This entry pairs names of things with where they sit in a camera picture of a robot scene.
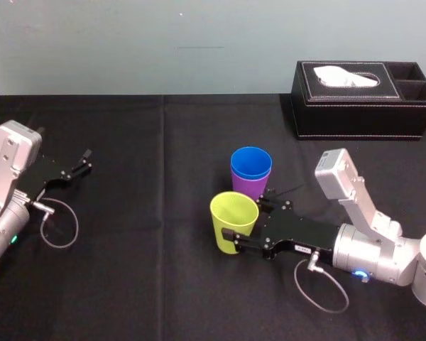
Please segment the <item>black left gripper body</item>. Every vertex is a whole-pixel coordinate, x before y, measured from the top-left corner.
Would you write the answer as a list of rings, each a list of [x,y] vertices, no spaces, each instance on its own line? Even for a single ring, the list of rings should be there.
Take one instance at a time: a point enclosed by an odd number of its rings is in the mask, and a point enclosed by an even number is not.
[[[63,188],[72,182],[67,167],[49,157],[40,157],[19,178],[17,189],[29,199],[39,199],[51,188]]]

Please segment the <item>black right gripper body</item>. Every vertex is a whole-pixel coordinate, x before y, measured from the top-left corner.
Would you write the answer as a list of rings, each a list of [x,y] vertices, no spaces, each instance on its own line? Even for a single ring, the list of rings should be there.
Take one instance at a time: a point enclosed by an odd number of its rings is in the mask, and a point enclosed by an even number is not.
[[[299,217],[291,209],[274,209],[261,229],[262,257],[274,259],[284,251],[309,257],[318,251],[319,261],[331,266],[338,232],[336,225]]]

